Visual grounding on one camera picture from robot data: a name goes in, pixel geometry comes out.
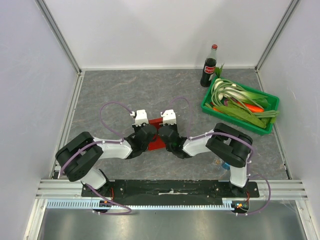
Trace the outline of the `red paper box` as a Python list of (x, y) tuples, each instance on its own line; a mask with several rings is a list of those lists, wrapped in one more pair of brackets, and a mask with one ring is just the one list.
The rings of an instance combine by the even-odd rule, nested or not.
[[(156, 130), (158, 131), (159, 128), (163, 124), (163, 119), (161, 117), (160, 118), (151, 119), (151, 120), (149, 120), (149, 124), (154, 126), (156, 128)], [(154, 136), (154, 138), (152, 139), (152, 142), (150, 142), (149, 145), (148, 145), (148, 151), (164, 149), (165, 147), (166, 147), (165, 143), (162, 141), (162, 139), (159, 137), (159, 135), (156, 134)]]

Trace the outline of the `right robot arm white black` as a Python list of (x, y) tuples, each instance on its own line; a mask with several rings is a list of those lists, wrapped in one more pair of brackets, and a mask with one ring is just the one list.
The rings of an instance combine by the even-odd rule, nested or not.
[(253, 139), (224, 123), (195, 137), (182, 137), (174, 125), (164, 125), (158, 129), (158, 136), (166, 150), (180, 159), (191, 158), (212, 152), (229, 165), (229, 191), (235, 197), (247, 191), (247, 162), (253, 154)]

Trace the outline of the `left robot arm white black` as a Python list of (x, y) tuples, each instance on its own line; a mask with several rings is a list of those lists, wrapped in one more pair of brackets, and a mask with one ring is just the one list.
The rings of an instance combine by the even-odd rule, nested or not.
[(110, 191), (108, 178), (95, 167), (102, 159), (133, 159), (148, 150), (154, 141), (157, 129), (151, 124), (138, 127), (134, 133), (124, 140), (109, 140), (93, 137), (84, 131), (62, 147), (55, 155), (60, 172), (70, 182), (81, 181), (90, 185), (99, 197), (106, 196)]

